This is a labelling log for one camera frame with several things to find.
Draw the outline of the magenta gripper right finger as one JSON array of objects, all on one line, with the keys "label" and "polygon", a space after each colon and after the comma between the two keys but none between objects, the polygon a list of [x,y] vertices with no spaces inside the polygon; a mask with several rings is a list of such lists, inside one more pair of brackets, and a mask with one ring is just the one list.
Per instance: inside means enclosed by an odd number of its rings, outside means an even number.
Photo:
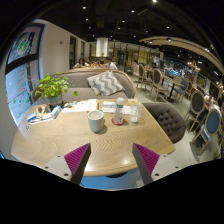
[{"label": "magenta gripper right finger", "polygon": [[181,166],[167,154],[158,155],[152,150],[136,143],[133,144],[132,153],[145,185],[181,169]]}]

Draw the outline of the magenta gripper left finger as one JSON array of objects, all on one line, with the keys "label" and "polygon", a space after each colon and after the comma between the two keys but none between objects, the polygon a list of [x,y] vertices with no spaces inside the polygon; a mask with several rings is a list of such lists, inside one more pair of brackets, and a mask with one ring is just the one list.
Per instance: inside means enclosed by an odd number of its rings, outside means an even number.
[{"label": "magenta gripper left finger", "polygon": [[76,185],[81,183],[85,167],[91,154],[91,144],[87,143],[66,155],[56,155],[43,169]]}]

